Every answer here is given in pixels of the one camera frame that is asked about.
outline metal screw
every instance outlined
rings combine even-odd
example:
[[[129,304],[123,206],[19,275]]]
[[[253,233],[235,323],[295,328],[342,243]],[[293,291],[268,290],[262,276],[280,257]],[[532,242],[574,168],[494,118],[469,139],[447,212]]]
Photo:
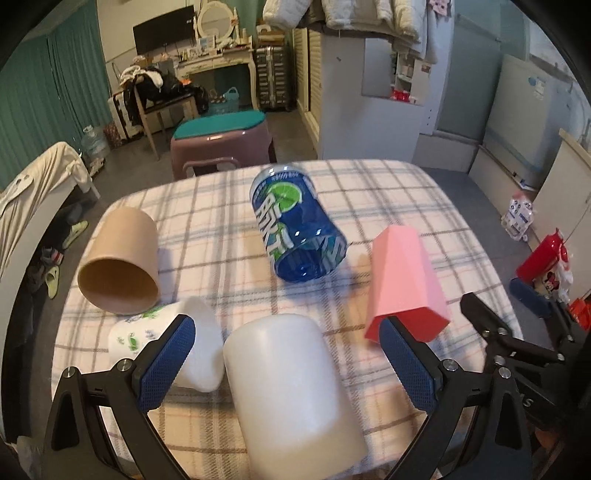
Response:
[[[459,368],[457,362],[451,358],[446,358],[443,362],[441,362],[441,364],[448,372],[455,372]]]
[[[68,367],[61,373],[61,376],[64,378],[70,378],[75,373],[76,373],[76,367]]]
[[[127,372],[133,365],[134,361],[130,360],[129,358],[124,358],[123,360],[119,360],[117,362],[117,370],[120,372]]]
[[[501,367],[499,369],[499,375],[503,378],[511,378],[511,370],[509,370],[507,367]]]

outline television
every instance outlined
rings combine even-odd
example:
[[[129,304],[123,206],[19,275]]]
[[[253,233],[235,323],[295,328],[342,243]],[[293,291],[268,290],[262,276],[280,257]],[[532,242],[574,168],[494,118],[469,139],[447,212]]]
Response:
[[[156,48],[195,38],[192,6],[173,10],[134,27],[135,49],[143,55]]]

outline green slipper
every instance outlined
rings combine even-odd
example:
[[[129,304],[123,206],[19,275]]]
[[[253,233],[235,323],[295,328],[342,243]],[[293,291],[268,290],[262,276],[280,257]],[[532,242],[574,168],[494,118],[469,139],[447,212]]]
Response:
[[[76,240],[84,230],[86,230],[86,227],[88,227],[88,222],[86,220],[82,220],[81,222],[78,222],[75,225],[72,225],[70,227],[70,233],[68,233],[68,236],[66,237],[66,239],[64,240],[64,242],[62,243],[61,247],[65,250],[66,248],[68,248],[72,242],[74,240]]]
[[[60,280],[60,267],[51,267],[45,274],[45,283],[47,283],[47,293],[50,299],[55,298],[57,294],[57,284]]]

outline bed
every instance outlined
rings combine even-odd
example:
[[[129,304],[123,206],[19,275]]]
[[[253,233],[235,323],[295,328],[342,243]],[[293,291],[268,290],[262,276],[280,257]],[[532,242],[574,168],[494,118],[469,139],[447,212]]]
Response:
[[[23,276],[41,237],[72,190],[98,190],[76,150],[65,142],[48,148],[0,194],[0,347]],[[3,355],[0,355],[0,371]],[[0,435],[4,432],[0,382]]]

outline blue gripper pad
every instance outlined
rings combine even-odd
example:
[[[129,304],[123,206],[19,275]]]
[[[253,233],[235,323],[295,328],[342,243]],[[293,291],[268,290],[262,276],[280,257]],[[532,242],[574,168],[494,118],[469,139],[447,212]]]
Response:
[[[138,408],[143,413],[158,408],[195,342],[195,322],[186,317],[141,379]]]
[[[548,300],[520,278],[514,278],[509,282],[509,291],[537,317],[545,318],[550,315]]]
[[[435,380],[387,319],[379,325],[379,344],[414,408],[430,414],[437,406]]]

